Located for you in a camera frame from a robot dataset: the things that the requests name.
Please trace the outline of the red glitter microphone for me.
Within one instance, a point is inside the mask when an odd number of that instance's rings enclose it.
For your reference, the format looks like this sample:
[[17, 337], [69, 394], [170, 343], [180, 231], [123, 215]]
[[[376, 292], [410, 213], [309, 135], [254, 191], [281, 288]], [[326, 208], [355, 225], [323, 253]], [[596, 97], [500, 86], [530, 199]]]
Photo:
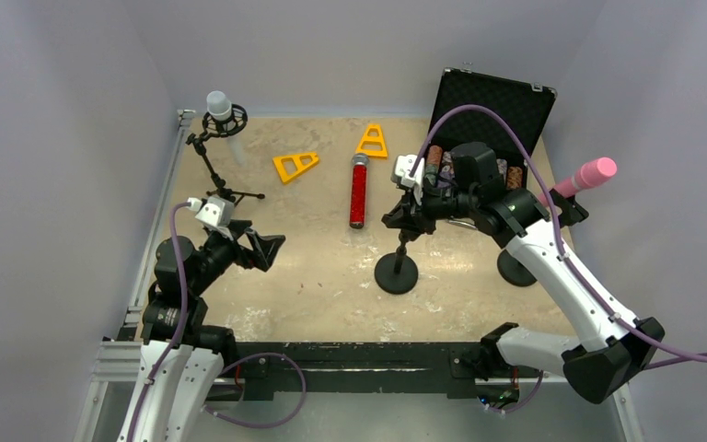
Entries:
[[350, 199], [349, 226], [361, 229], [365, 226], [367, 166], [369, 157], [358, 153], [352, 158], [352, 189]]

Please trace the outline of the black tripod shock-mount stand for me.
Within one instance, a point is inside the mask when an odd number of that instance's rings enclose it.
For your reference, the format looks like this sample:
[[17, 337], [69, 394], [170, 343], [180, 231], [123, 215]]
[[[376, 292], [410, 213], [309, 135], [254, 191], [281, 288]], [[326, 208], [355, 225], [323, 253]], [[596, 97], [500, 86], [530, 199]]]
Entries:
[[250, 192], [237, 190], [231, 186], [228, 179], [222, 174], [220, 168], [224, 162], [211, 153], [212, 147], [223, 147], [226, 139], [217, 135], [210, 117], [205, 113], [201, 121], [201, 131], [191, 133], [186, 138], [185, 144], [192, 148], [194, 153], [202, 160], [213, 184], [213, 189], [206, 192], [208, 197], [217, 196], [227, 199], [238, 206], [244, 199], [252, 198], [263, 201], [266, 195], [263, 192]]

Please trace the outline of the white microphone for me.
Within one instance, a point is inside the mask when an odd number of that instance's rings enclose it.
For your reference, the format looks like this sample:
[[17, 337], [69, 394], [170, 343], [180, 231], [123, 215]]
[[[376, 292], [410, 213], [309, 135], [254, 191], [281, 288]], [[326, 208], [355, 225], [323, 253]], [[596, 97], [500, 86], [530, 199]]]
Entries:
[[233, 158], [239, 166], [247, 163], [244, 145], [239, 134], [248, 123], [248, 114], [241, 105], [233, 103], [220, 90], [211, 91], [206, 97], [206, 114], [210, 117], [214, 130], [221, 138], [226, 139]]

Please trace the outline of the black round-base clip stand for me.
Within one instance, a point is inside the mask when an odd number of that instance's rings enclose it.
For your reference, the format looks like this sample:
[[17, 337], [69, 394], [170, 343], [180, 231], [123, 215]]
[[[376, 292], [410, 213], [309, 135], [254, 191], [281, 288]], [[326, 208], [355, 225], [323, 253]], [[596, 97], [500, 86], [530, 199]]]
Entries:
[[[589, 217], [589, 213], [576, 201], [575, 196], [565, 197], [556, 190], [551, 190], [550, 196], [559, 210], [560, 227], [571, 227]], [[533, 274], [507, 250], [500, 252], [496, 265], [499, 274], [511, 285], [527, 287], [537, 282]]]

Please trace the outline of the pink microphone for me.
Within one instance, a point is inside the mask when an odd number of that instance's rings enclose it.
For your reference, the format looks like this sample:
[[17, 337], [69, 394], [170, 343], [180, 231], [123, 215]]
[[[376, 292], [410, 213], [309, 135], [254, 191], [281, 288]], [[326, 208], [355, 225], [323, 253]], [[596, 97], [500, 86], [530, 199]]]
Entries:
[[612, 179], [618, 172], [617, 163], [610, 157], [600, 157], [586, 162], [573, 176], [555, 184], [552, 188], [564, 198], [594, 189]]

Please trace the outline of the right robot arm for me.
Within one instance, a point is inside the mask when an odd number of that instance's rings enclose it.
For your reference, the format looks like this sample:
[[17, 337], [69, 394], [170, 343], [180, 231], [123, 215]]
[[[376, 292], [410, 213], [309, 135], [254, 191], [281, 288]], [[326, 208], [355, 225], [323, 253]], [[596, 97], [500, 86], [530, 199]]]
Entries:
[[433, 233], [439, 220], [470, 219], [543, 286], [574, 329], [561, 336], [506, 323], [485, 335], [479, 355], [463, 365], [481, 378], [515, 366], [551, 372], [584, 400], [603, 402], [646, 369], [664, 328], [654, 318], [638, 318], [574, 263], [548, 210], [530, 191], [506, 187], [488, 146], [459, 145], [451, 157], [454, 176], [446, 188], [431, 184], [422, 157], [396, 159], [391, 179], [402, 196], [383, 216], [384, 225], [407, 243]]

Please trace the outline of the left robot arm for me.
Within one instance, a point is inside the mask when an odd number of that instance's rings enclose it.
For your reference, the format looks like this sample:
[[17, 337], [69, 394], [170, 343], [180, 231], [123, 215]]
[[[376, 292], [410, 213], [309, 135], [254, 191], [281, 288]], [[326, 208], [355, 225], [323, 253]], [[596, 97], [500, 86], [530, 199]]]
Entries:
[[185, 441], [214, 380], [238, 358], [227, 327], [204, 322], [203, 293], [231, 266], [268, 271], [283, 235], [237, 221], [233, 238], [207, 229], [200, 247], [172, 230], [156, 249], [155, 281], [143, 312], [137, 380], [120, 441]]

